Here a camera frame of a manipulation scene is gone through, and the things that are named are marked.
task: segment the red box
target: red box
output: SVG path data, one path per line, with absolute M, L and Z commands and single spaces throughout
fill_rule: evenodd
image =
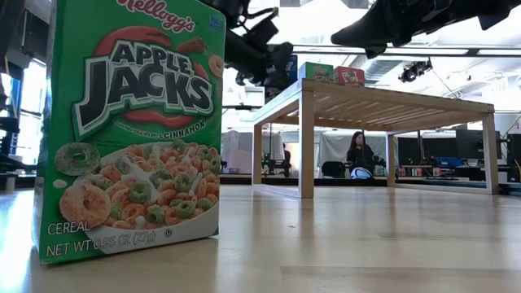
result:
M 338 66 L 333 71 L 335 82 L 341 85 L 366 85 L 364 71 L 357 68 L 345 68 Z

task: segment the wooden table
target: wooden table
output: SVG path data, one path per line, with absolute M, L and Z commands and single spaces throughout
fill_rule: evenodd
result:
M 302 199 L 313 198 L 314 126 L 386 132 L 387 186 L 497 194 L 494 106 L 486 103 L 379 90 L 357 85 L 303 79 L 265 104 L 254 116 L 252 184 L 263 190 Z M 420 186 L 395 183 L 394 136 L 446 125 L 483 121 L 487 188 Z M 262 125 L 299 125 L 299 188 L 261 184 Z

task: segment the wooden floor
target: wooden floor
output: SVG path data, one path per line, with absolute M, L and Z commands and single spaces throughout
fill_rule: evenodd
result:
M 221 191 L 218 237 L 43 267 L 33 192 L 0 195 L 0 292 L 519 292 L 521 199 L 317 188 Z

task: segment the apple jacks logo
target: apple jacks logo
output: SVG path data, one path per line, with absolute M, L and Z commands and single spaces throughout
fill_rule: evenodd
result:
M 160 46 L 117 41 L 107 56 L 85 61 L 85 95 L 73 105 L 77 140 L 125 108 L 162 105 L 165 112 L 210 116 L 212 84 L 194 75 L 188 57 Z

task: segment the green box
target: green box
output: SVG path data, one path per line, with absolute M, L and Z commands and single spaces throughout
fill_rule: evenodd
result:
M 58 0 L 51 19 L 42 263 L 216 234 L 223 14 L 195 0 Z
M 299 68 L 299 79 L 310 78 L 318 81 L 333 81 L 333 65 L 304 62 Z

